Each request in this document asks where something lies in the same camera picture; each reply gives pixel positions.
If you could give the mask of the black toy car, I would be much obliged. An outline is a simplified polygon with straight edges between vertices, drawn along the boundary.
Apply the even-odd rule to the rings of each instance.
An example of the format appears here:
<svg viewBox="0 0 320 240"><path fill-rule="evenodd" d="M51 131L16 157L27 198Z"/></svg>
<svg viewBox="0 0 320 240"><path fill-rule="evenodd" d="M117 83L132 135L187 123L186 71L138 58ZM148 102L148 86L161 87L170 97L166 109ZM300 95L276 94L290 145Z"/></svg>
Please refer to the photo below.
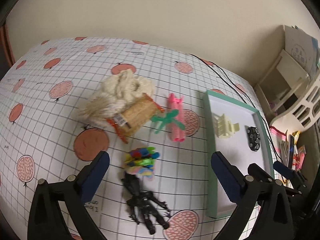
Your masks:
<svg viewBox="0 0 320 240"><path fill-rule="evenodd" d="M256 127L246 127L249 148L257 152L260 149L260 133Z"/></svg>

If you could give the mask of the cream hair claw clip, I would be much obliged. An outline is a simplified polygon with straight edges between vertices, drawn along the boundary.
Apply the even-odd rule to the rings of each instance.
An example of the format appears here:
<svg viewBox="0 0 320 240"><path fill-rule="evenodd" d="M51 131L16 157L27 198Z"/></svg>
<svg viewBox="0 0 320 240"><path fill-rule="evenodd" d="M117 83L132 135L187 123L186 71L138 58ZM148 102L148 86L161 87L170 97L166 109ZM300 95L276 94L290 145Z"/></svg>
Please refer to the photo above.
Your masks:
<svg viewBox="0 0 320 240"><path fill-rule="evenodd" d="M232 137L236 132L240 131L239 123L233 124L228 116L216 115L213 116L213 126L215 135L220 139L227 139Z"/></svg>

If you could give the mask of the black action figure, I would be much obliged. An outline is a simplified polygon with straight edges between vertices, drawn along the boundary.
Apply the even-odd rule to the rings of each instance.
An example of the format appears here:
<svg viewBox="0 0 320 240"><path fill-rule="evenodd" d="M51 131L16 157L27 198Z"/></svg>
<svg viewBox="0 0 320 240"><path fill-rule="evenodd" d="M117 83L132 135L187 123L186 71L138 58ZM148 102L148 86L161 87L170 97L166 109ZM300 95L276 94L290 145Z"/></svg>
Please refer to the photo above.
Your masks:
<svg viewBox="0 0 320 240"><path fill-rule="evenodd" d="M140 224L140 221L136 214L136 209L143 219L143 223L149 234L154 235L156 233L156 228L150 219L151 215L155 217L156 222L161 225L164 230L170 228L170 223L166 221L159 211L151 204L151 202L157 204L167 212L167 215L169 215L171 210L168 208L166 202L158 200L152 191L143 191L140 185L140 179L136 175L125 172L121 182L132 196L126 201L126 204L129 207L129 217L137 225Z"/></svg>

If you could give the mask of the cotton swab bag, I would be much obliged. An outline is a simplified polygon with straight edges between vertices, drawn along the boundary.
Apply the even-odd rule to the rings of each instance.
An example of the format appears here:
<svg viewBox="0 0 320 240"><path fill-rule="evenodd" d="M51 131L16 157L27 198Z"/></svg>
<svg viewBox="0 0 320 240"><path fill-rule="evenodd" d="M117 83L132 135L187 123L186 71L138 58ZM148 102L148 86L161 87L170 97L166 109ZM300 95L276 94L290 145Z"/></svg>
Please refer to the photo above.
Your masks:
<svg viewBox="0 0 320 240"><path fill-rule="evenodd" d="M107 119L112 119L126 107L126 101L104 92L94 93L78 108L78 118L88 124L106 127Z"/></svg>

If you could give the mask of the green ribbon bow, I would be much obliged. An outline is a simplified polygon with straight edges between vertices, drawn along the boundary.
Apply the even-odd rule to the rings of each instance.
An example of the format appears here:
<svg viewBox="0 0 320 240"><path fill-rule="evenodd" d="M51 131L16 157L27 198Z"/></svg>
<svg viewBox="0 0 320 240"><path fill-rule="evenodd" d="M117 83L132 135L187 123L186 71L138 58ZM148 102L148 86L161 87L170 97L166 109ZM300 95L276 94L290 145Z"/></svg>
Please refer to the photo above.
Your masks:
<svg viewBox="0 0 320 240"><path fill-rule="evenodd" d="M162 128L164 128L168 124L175 124L180 130L184 131L185 125L176 119L178 114L178 109L173 109L166 113L164 117L154 115L150 120L152 122L160 122L159 127L155 130L155 134L158 134L162 130Z"/></svg>

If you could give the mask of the brown snack packet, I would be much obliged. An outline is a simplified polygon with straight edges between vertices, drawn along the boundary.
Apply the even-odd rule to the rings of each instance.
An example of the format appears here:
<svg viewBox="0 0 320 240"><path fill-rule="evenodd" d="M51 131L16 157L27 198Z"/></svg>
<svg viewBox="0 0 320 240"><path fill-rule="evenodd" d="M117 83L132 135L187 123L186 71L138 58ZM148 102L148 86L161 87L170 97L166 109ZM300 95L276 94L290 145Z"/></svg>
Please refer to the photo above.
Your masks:
<svg viewBox="0 0 320 240"><path fill-rule="evenodd" d="M128 137L134 135L154 115L163 112L163 107L157 104L148 94L143 93L143 96L127 110L106 119L106 121L114 128L121 141L127 144Z"/></svg>

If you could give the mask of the clutter of stationery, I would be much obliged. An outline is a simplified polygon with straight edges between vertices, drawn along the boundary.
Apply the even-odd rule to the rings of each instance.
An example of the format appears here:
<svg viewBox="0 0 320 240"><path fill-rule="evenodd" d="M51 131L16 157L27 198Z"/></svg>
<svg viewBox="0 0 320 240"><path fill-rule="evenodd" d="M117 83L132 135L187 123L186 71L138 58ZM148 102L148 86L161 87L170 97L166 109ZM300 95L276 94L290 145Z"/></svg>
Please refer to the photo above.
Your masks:
<svg viewBox="0 0 320 240"><path fill-rule="evenodd" d="M306 155L304 145L299 148L297 147L301 132L295 131L292 134L283 133L273 126L270 127L270 132L278 160L286 167L300 172Z"/></svg>

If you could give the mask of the teal rimmed white tray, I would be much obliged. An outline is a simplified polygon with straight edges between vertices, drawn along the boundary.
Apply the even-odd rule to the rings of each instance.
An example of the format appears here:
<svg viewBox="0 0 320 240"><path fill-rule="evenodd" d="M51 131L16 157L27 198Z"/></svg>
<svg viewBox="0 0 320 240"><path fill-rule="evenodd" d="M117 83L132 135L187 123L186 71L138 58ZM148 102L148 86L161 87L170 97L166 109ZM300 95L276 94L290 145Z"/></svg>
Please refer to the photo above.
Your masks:
<svg viewBox="0 0 320 240"><path fill-rule="evenodd" d="M207 216L222 218L232 214L235 204L229 200L212 170L210 164L212 154L220 151L242 174L247 174L249 164L256 163L271 177L274 177L271 148L263 119L256 108L212 90L205 92L203 105L209 163ZM229 138L217 137L216 122L223 115L231 124L239 124L239 131ZM257 152L249 148L246 132L248 127L256 127L259 130L261 141Z"/></svg>

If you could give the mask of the white lattice chair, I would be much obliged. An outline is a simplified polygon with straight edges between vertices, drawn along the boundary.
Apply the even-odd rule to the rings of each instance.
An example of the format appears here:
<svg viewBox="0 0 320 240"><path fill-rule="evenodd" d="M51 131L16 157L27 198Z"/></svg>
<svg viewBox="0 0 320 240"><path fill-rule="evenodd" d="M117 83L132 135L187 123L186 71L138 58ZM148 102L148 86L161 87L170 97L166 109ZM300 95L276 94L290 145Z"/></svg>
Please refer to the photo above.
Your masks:
<svg viewBox="0 0 320 240"><path fill-rule="evenodd" d="M285 133L304 132L319 119L319 70L301 97L284 113L275 117L270 126Z"/></svg>

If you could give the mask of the pink hair roller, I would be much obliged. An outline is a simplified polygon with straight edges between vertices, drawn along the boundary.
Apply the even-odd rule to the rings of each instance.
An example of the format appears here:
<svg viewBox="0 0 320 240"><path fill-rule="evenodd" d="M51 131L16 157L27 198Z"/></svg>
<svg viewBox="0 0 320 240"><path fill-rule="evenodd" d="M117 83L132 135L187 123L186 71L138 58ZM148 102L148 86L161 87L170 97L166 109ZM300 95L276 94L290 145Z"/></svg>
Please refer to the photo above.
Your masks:
<svg viewBox="0 0 320 240"><path fill-rule="evenodd" d="M170 130L171 140L174 142L183 142L185 140L185 118L183 98L178 98L174 93L168 97L169 114L171 117Z"/></svg>

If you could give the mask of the pomegranate grid tablecloth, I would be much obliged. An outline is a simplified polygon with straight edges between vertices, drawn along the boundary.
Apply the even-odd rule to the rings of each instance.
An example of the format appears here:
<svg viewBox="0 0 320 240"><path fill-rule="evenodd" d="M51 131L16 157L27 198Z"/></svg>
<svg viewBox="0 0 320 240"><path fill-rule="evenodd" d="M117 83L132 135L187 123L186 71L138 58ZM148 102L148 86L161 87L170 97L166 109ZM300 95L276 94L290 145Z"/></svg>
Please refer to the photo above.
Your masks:
<svg viewBox="0 0 320 240"><path fill-rule="evenodd" d="M154 101L162 107L168 96L183 98L191 118L183 142L170 140L164 129L147 122L125 144L110 125L79 120L78 108L118 69L133 67L155 85ZM27 225L36 184L65 180L86 165L73 149L76 137L90 131L108 142L110 167L89 205L107 239L164 239L160 225L148 233L129 218L124 189L124 155L152 146L159 153L153 180L144 189L165 201L173 215L192 213L199 219L191 239L213 239L226 219L210 219L207 209L207 138L202 98L213 90L255 108L260 103L252 86L240 76L193 54L121 38L77 37L47 40L21 56L1 79L1 212L20 239Z"/></svg>

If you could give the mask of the cream knitted cloth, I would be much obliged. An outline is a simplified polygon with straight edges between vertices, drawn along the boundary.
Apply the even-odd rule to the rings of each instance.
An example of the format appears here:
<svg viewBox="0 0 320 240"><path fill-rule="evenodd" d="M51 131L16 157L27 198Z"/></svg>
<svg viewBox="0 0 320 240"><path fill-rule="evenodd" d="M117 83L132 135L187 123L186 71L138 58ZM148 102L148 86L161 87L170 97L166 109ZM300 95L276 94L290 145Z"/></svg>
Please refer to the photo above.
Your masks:
<svg viewBox="0 0 320 240"><path fill-rule="evenodd" d="M100 86L101 96L108 103L130 105L144 94L152 97L155 92L153 82L143 76L135 75L131 69L109 76Z"/></svg>

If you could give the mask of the white booklet on shelf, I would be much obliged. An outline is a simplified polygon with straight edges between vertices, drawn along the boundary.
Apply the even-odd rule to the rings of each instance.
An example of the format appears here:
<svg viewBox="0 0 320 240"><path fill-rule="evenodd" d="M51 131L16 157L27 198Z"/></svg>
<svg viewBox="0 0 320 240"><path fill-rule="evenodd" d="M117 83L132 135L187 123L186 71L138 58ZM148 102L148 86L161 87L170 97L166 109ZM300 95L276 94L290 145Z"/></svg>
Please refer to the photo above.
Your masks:
<svg viewBox="0 0 320 240"><path fill-rule="evenodd" d="M316 75L319 63L318 40L297 26L285 25L284 32L285 51L298 62L310 77Z"/></svg>

